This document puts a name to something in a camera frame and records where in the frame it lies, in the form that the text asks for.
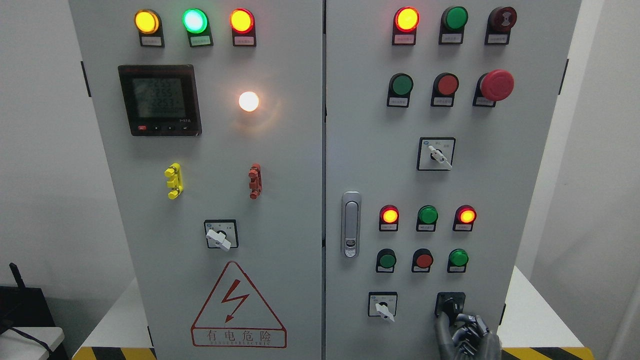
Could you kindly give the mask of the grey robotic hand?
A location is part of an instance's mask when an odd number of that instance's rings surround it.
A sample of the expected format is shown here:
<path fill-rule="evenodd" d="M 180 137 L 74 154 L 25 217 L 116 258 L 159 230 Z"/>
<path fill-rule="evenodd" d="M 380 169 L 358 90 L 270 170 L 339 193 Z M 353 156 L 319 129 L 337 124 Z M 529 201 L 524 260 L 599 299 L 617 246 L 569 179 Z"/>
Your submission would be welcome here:
<path fill-rule="evenodd" d="M 501 360 L 502 346 L 496 333 L 479 315 L 445 312 L 437 316 L 435 333 L 441 360 Z"/>

